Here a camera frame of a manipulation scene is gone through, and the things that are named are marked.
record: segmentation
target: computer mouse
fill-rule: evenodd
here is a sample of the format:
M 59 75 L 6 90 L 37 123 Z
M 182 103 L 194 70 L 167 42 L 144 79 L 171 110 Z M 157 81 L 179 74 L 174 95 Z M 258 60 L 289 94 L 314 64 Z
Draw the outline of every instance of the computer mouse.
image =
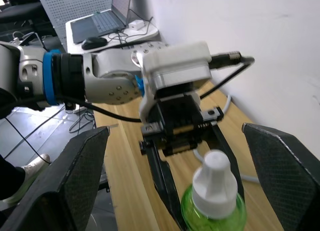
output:
M 104 37 L 88 37 L 82 42 L 81 48 L 83 50 L 92 50 L 106 46 L 108 41 Z

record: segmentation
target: laptop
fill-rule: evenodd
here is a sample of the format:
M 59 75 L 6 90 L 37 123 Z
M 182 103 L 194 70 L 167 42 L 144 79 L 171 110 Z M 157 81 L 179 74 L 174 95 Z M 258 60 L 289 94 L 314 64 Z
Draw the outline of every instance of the laptop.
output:
M 112 0 L 111 9 L 71 22 L 73 42 L 123 30 L 128 24 L 129 6 L 130 0 Z

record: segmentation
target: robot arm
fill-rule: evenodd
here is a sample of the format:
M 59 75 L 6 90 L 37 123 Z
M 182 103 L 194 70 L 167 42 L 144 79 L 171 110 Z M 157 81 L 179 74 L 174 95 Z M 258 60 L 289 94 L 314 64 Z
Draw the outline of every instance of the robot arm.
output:
M 98 54 L 51 53 L 42 48 L 0 42 L 0 118 L 15 106 L 34 110 L 65 103 L 87 106 L 111 117 L 142 122 L 141 154 L 148 158 L 154 186 L 181 230 L 187 230 L 180 201 L 165 156 L 195 149 L 202 141 L 210 149 L 226 153 L 231 171 L 244 199 L 237 160 L 217 122 L 219 107 L 200 109 L 200 100 L 248 68 L 254 59 L 239 52 L 211 56 L 205 42 L 168 47 L 148 42 L 128 49 L 107 49 Z M 243 66 L 199 97 L 200 89 L 212 78 L 210 69 L 242 63 Z M 143 95 L 137 118 L 120 117 L 89 103 L 122 105 Z

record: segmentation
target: white adapter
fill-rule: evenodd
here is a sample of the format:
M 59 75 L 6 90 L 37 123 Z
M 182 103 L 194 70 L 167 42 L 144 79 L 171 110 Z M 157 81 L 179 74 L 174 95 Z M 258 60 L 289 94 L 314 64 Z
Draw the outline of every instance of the white adapter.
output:
M 129 29 L 137 31 L 145 26 L 145 22 L 143 20 L 136 19 L 135 21 L 129 23 L 128 26 Z

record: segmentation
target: laptop screen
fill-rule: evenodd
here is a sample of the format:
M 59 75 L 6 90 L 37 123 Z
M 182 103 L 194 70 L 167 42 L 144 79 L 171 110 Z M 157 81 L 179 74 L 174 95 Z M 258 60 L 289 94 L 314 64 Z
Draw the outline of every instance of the laptop screen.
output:
M 130 0 L 112 0 L 112 11 L 126 25 L 129 14 Z

